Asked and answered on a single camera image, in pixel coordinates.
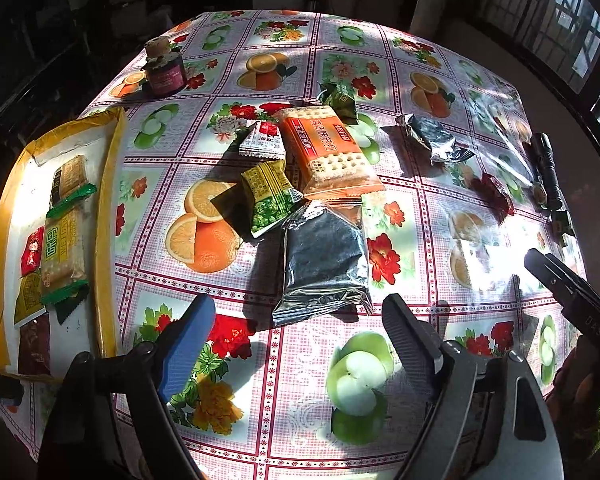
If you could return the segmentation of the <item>yellow cracker pack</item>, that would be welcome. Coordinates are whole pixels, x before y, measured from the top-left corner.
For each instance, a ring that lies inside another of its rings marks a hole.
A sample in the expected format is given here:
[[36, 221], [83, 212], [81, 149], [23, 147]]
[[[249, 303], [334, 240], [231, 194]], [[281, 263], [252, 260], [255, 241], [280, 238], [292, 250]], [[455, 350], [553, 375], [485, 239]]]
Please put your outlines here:
[[88, 278], [84, 250], [84, 219], [81, 206], [59, 219], [45, 219], [41, 280], [43, 304], [54, 304]]

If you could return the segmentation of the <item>white red small packet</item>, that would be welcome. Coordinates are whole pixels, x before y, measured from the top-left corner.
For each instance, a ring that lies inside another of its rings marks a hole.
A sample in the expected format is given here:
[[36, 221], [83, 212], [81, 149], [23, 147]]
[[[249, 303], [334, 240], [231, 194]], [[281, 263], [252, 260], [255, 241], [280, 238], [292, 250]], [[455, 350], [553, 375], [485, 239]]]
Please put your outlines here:
[[242, 156], [279, 159], [286, 158], [286, 150], [278, 125], [275, 122], [258, 120], [247, 130], [247, 135], [238, 146]]

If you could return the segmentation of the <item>floral fruit print tablecloth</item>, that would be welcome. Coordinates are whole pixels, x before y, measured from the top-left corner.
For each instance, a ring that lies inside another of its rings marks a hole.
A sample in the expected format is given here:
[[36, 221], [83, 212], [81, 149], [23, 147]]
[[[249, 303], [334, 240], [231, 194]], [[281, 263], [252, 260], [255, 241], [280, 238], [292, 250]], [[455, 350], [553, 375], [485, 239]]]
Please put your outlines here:
[[[157, 338], [203, 292], [216, 321], [170, 410], [213, 479], [384, 478], [414, 440], [424, 404], [408, 390], [378, 304], [396, 292], [416, 316], [479, 356], [524, 344], [550, 391], [576, 333], [524, 254], [552, 252], [580, 270], [577, 242], [555, 244], [530, 197], [516, 90], [482, 66], [404, 32], [296, 11], [209, 13], [174, 27], [186, 87], [145, 96], [140, 61], [69, 127], [31, 142], [0, 205], [0, 371], [23, 388], [0, 416], [40, 452], [59, 378], [80, 350], [109, 354]], [[337, 132], [296, 127], [286, 175], [315, 205], [318, 169], [346, 157], [377, 178], [338, 217], [315, 211], [306, 270], [362, 250], [373, 307], [308, 315], [282, 326], [289, 258], [272, 206], [250, 208], [239, 154], [248, 128], [312, 105], [325, 84], [354, 99]], [[20, 258], [52, 204], [52, 179], [82, 156], [96, 193], [83, 203], [90, 292], [68, 318], [41, 321], [50, 353], [19, 359]]]

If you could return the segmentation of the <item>red candy packet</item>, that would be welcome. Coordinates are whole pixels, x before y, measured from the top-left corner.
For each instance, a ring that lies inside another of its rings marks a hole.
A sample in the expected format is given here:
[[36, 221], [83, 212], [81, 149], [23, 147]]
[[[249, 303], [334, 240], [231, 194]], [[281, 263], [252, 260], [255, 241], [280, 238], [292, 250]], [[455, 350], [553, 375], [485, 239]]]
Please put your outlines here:
[[27, 237], [26, 244], [20, 258], [20, 275], [24, 278], [38, 270], [42, 259], [44, 242], [44, 226], [39, 226]]

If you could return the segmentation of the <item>yellow-rimmed cardboard tray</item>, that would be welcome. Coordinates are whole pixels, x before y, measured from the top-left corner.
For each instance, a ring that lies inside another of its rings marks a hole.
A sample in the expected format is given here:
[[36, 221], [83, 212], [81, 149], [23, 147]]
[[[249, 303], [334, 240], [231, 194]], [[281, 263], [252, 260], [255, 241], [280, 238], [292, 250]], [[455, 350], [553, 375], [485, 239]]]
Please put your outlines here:
[[58, 382], [73, 357], [119, 350], [114, 180], [125, 112], [29, 142], [0, 200], [0, 373]]

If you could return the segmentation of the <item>green biscuit packet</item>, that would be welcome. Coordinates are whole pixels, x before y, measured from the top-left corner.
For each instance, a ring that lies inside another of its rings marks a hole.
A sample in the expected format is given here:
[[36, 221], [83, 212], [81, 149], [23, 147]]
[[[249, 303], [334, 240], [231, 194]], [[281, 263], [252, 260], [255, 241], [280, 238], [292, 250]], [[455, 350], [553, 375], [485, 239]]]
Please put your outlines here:
[[58, 323], [64, 324], [69, 315], [76, 310], [76, 307], [87, 298], [90, 286], [87, 284], [80, 285], [69, 292], [64, 298], [54, 303], [55, 312]]

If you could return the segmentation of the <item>dark red candy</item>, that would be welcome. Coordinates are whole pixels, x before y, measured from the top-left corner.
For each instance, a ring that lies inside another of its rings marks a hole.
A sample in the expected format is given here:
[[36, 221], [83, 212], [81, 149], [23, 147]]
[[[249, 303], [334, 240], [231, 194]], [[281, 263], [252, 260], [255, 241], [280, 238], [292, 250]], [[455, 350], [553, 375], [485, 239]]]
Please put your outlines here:
[[515, 214], [513, 201], [504, 184], [492, 174], [484, 172], [480, 178], [473, 178], [471, 186], [492, 210], [498, 224]]

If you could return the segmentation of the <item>green-ended cracker pack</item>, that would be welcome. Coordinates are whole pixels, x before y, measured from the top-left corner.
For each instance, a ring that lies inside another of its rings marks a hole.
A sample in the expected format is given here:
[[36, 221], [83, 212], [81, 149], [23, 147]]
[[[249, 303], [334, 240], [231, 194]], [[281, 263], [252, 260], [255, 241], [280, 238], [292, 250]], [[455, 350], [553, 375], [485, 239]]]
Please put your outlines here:
[[59, 219], [79, 206], [97, 191], [97, 186], [86, 175], [86, 158], [76, 155], [54, 173], [50, 191], [50, 209], [46, 219]]

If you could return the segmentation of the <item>yellow green pea packet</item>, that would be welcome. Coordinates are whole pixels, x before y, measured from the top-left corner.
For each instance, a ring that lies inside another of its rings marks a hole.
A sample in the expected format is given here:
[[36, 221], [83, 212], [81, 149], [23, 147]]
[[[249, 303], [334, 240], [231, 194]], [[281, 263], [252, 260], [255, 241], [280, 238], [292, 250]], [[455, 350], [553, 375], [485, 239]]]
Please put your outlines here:
[[244, 171], [242, 186], [248, 198], [250, 233], [254, 238], [281, 224], [303, 200], [288, 180], [281, 159], [260, 162]]

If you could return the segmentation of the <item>orange cracker pack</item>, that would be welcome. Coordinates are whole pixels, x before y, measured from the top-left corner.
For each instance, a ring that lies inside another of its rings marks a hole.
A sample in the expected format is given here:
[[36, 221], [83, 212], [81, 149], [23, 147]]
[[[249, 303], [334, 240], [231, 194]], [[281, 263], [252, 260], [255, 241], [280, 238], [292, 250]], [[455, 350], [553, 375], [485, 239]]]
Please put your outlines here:
[[307, 200], [356, 200], [385, 189], [330, 106], [284, 108], [275, 118], [286, 149], [298, 162]]

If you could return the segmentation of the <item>small silver foil packet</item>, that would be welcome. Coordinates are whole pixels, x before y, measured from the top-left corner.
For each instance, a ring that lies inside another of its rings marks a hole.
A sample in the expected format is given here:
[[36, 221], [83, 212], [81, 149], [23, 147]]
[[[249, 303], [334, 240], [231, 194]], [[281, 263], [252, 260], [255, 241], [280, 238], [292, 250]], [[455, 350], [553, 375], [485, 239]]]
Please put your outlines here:
[[414, 141], [429, 153], [432, 164], [458, 164], [475, 156], [469, 148], [464, 148], [453, 133], [440, 122], [415, 114], [400, 115], [396, 124], [404, 131], [407, 139]]

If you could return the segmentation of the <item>dark red lidded jar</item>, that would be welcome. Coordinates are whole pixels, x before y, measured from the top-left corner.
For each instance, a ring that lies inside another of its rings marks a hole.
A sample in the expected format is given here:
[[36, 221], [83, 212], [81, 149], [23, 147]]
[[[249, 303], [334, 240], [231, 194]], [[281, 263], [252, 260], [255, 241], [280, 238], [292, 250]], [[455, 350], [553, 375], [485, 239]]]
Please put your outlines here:
[[168, 38], [159, 36], [148, 40], [145, 52], [143, 71], [153, 96], [165, 98], [185, 88], [187, 78], [183, 58], [179, 50], [171, 48]]

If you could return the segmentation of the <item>dark red snack packet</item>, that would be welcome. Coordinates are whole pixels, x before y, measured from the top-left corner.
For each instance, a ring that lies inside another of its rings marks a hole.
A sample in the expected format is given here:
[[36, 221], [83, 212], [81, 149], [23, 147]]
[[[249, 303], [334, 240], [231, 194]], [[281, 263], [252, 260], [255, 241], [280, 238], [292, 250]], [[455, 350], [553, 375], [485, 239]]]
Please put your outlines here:
[[50, 375], [50, 317], [47, 313], [20, 327], [18, 372]]

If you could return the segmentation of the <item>small green snack packet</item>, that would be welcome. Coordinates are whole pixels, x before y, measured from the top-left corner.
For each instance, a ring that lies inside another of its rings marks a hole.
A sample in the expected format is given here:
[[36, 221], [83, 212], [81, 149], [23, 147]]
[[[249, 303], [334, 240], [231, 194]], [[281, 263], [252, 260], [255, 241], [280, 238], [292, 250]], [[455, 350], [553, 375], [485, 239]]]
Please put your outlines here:
[[329, 106], [346, 125], [354, 125], [358, 122], [355, 99], [346, 84], [321, 82], [320, 88], [321, 92], [317, 99], [322, 105]]

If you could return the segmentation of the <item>large silver foil packet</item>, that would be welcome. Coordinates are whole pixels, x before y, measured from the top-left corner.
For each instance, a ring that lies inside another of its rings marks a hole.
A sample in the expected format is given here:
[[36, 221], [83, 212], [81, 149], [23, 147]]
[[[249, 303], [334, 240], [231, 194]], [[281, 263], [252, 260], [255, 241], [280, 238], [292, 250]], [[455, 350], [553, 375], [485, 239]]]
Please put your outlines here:
[[283, 286], [274, 326], [341, 310], [374, 312], [360, 200], [309, 200], [282, 230]]

